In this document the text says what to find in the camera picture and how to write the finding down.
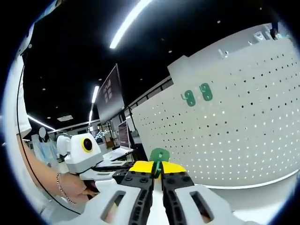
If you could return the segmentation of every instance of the green cutout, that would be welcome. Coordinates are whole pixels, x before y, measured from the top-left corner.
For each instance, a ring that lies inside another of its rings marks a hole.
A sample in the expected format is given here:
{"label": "green cutout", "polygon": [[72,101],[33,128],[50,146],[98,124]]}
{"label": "green cutout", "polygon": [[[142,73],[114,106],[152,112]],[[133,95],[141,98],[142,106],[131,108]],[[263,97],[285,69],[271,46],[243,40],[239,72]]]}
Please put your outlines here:
{"label": "green cutout", "polygon": [[170,153],[166,149],[156,148],[152,150],[149,161],[154,161],[155,163],[158,161],[169,162],[169,159]]}
{"label": "green cutout", "polygon": [[156,148],[152,150],[149,161],[154,161],[156,167],[155,175],[154,175],[155,179],[159,177],[161,172],[160,162],[162,161],[169,162],[169,159],[170,159],[170,153],[167,150],[161,148]]}
{"label": "green cutout", "polygon": [[196,100],[194,98],[193,92],[191,90],[187,90],[184,92],[184,97],[181,95],[183,100],[187,101],[187,105],[192,107],[196,104]]}
{"label": "green cutout", "polygon": [[210,90],[210,86],[208,85],[208,83],[201,84],[200,91],[202,92],[202,96],[205,101],[212,100],[212,92]]}

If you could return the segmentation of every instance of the computer screen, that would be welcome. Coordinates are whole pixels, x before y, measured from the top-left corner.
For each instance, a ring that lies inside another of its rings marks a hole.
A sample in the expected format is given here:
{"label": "computer screen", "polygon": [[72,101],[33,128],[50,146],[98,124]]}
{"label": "computer screen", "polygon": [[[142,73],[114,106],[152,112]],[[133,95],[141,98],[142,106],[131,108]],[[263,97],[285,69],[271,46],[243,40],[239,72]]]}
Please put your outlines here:
{"label": "computer screen", "polygon": [[119,142],[121,147],[130,148],[127,121],[119,125]]}
{"label": "computer screen", "polygon": [[95,105],[97,106],[99,118],[102,124],[105,124],[124,109],[124,101],[117,65],[115,65],[101,86]]}

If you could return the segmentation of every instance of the camera lens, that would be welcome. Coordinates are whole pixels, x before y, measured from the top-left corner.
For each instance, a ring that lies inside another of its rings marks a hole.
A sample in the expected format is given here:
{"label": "camera lens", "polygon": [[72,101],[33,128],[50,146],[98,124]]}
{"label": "camera lens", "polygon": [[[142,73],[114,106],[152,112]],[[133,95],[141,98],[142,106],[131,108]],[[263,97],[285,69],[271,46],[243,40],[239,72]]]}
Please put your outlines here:
{"label": "camera lens", "polygon": [[83,145],[84,145],[84,147],[85,147],[86,150],[88,150],[88,151],[92,150],[92,141],[90,139],[86,138],[83,141]]}

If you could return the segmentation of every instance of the white pegboard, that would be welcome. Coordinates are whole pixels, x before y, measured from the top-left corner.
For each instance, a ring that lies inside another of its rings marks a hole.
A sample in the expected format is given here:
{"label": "white pegboard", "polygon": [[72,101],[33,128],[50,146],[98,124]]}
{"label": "white pegboard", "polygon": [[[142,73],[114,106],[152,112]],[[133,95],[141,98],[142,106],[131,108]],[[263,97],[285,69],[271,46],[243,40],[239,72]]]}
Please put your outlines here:
{"label": "white pegboard", "polygon": [[[194,183],[218,187],[263,184],[299,168],[300,60],[290,40],[261,42],[194,72],[133,110],[148,157],[167,149]],[[193,107],[181,98],[186,90]]]}

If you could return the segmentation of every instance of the wristband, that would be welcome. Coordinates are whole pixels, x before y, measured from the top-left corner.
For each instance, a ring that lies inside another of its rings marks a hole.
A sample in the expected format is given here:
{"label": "wristband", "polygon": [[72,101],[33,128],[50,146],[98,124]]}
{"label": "wristband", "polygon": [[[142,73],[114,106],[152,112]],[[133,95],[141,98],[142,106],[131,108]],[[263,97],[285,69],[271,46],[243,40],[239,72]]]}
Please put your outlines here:
{"label": "wristband", "polygon": [[60,192],[62,193],[62,195],[71,203],[71,204],[76,204],[75,202],[73,202],[71,199],[69,199],[69,197],[67,196],[67,194],[64,192],[64,190],[61,188],[61,184],[60,184],[60,176],[61,176],[61,173],[57,173],[56,175],[56,182],[57,182],[57,185],[58,185],[58,188],[60,190]]}

